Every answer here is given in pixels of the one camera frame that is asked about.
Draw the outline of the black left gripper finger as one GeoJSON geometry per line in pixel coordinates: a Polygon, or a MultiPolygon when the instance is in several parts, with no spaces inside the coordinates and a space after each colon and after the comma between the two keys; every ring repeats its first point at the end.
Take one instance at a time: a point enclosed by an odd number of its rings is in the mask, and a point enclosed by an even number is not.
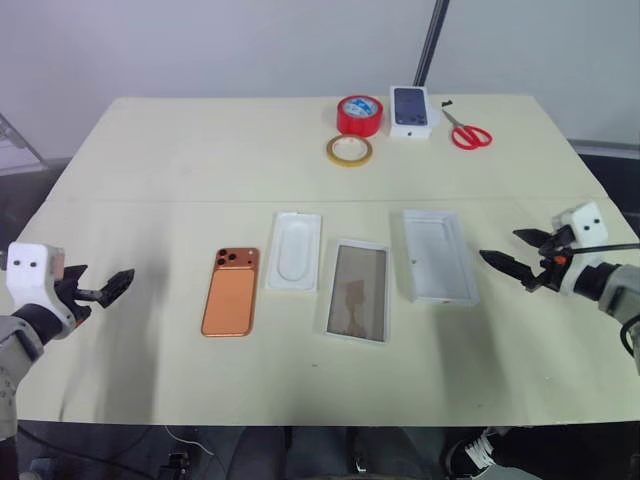
{"type": "Polygon", "coordinates": [[[134,269],[122,270],[113,275],[98,292],[97,303],[108,308],[130,287],[135,276],[134,269]]]}
{"type": "Polygon", "coordinates": [[[77,287],[79,280],[87,270],[87,265],[66,266],[60,284],[67,287],[77,287]]]}

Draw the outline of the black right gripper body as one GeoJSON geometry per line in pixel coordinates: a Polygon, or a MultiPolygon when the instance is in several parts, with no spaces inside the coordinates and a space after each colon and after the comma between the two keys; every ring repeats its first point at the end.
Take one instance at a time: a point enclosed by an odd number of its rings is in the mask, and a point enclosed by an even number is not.
{"type": "Polygon", "coordinates": [[[554,236],[554,248],[538,249],[542,257],[540,260],[542,272],[536,279],[539,287],[559,292],[562,280],[571,266],[573,253],[570,244],[575,240],[575,235],[568,225],[550,234],[554,236]]]}

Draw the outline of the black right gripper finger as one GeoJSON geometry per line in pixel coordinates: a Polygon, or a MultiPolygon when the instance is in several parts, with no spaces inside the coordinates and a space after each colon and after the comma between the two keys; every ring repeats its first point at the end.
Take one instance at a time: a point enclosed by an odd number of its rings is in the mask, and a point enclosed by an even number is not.
{"type": "Polygon", "coordinates": [[[480,250],[481,258],[491,267],[499,272],[518,280],[529,292],[535,291],[539,287],[532,269],[517,261],[514,257],[495,250],[480,250]]]}
{"type": "Polygon", "coordinates": [[[553,249],[554,236],[538,229],[517,229],[513,234],[536,249],[553,249]]]}

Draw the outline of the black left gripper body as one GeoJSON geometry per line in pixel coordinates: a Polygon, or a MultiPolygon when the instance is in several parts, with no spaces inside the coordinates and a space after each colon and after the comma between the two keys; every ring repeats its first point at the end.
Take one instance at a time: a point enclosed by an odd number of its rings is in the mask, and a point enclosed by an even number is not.
{"type": "Polygon", "coordinates": [[[58,299],[70,310],[75,325],[81,325],[91,315],[91,308],[80,305],[79,302],[97,302],[99,300],[99,291],[81,289],[77,278],[56,280],[54,289],[58,299]]]}

